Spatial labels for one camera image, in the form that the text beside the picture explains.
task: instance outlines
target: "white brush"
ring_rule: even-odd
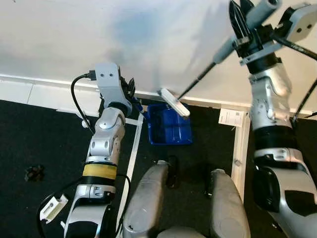
[[[189,110],[171,94],[166,88],[161,88],[158,94],[183,118],[190,115]]]

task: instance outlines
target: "white tape line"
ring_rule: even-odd
[[[236,127],[231,171],[231,178],[238,189],[242,202],[244,199],[244,182],[250,131],[250,118],[246,112],[243,113],[242,127]]]
[[[130,161],[129,161],[128,170],[127,170],[127,176],[129,177],[129,179],[131,181],[132,181],[132,175],[133,175],[135,160],[136,160],[137,153],[138,153],[140,136],[141,136],[141,130],[142,130],[142,124],[143,124],[143,116],[142,116],[142,114],[139,114],[137,122],[138,122],[138,125],[137,125],[136,130],[135,130],[134,142],[133,142],[132,151],[131,151],[131,155],[130,155]],[[119,220],[120,220],[121,214],[123,212],[124,205],[125,205],[126,200],[127,200],[128,188],[129,188],[128,182],[125,181],[124,182],[123,193],[122,193],[122,197],[121,197],[121,201],[120,201],[120,207],[119,207],[119,211],[118,211],[118,216],[117,216],[116,229],[118,228]]]

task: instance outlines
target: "paper label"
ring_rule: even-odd
[[[244,112],[221,108],[219,124],[242,127]]]

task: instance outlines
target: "white wall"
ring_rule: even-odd
[[[302,1],[284,0],[269,22],[275,25],[289,5]],[[181,93],[232,33],[228,2],[2,0],[0,73],[70,81],[97,62],[113,61],[124,77],[135,78],[138,91]],[[317,51],[316,39],[317,26],[300,44]],[[295,108],[315,80],[317,64],[289,49],[278,55],[293,82]],[[250,103],[248,71],[234,53],[188,96]],[[316,92],[306,109],[317,110]]]

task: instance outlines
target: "blue plastic tray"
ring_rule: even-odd
[[[193,143],[190,119],[183,119],[168,104],[148,106],[148,131],[152,145],[188,145]]]

